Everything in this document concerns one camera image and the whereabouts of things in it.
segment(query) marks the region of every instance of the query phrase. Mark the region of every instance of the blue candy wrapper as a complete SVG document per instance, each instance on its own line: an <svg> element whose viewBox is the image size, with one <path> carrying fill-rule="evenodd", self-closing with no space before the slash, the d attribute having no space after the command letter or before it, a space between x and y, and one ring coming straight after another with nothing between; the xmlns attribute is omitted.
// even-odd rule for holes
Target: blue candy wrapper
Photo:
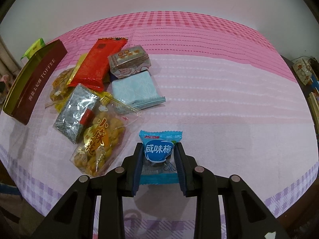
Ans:
<svg viewBox="0 0 319 239"><path fill-rule="evenodd" d="M144 157L140 184L178 183L173 148L182 131L147 132L141 130Z"/></svg>

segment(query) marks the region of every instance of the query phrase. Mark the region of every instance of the gold label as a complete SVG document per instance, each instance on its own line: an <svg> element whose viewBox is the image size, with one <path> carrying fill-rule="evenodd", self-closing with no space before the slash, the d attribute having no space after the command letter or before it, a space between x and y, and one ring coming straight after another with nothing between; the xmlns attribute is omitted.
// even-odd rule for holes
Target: gold label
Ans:
<svg viewBox="0 0 319 239"><path fill-rule="evenodd" d="M93 151L98 149L100 146L108 146L108 123L106 118L98 120L98 124L95 124L87 128L84 132L84 144L85 151L88 154L93 155Z"/></svg>

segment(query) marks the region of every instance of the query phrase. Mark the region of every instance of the silver snack package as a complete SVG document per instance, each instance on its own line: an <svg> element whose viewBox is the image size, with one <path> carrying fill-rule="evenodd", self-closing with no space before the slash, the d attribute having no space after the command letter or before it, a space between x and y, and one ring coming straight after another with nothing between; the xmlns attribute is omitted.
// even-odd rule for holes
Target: silver snack package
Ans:
<svg viewBox="0 0 319 239"><path fill-rule="evenodd" d="M54 127L64 134L73 144L76 144L90 122L92 109L99 97L82 84L78 84L71 93Z"/></svg>

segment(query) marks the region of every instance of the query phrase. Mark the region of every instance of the red label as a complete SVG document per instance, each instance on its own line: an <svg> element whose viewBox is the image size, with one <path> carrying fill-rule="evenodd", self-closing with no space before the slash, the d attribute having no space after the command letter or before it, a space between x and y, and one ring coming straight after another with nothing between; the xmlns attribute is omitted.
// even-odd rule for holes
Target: red label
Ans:
<svg viewBox="0 0 319 239"><path fill-rule="evenodd" d="M92 110L87 109L80 120L80 124L82 124L83 126L86 126L87 123L89 123L93 118L94 118L94 113L92 112Z"/></svg>
<svg viewBox="0 0 319 239"><path fill-rule="evenodd" d="M158 139L159 136L145 136L144 138L154 138L154 139Z"/></svg>

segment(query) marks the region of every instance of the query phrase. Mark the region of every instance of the checkered tablecloth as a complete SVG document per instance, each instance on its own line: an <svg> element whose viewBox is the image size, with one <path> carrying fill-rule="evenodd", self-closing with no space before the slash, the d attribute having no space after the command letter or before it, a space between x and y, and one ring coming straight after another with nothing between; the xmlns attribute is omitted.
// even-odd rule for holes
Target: checkered tablecloth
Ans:
<svg viewBox="0 0 319 239"><path fill-rule="evenodd" d="M110 36L143 46L159 93L166 97L163 106L145 110L141 129L182 130L187 154L216 175L240 175L276 217L315 180L318 149L307 103L267 39L208 15L141 12L58 37L68 54L42 91L29 124L0 114L0 159L41 214L81 175L69 161L75 145L52 127L57 113L44 109L44 102L54 78L75 65L97 38ZM138 132L110 169L131 155L137 142ZM140 186L133 199L123 199L126 238L192 238L195 207L196 200L184 198L177 184Z"/></svg>

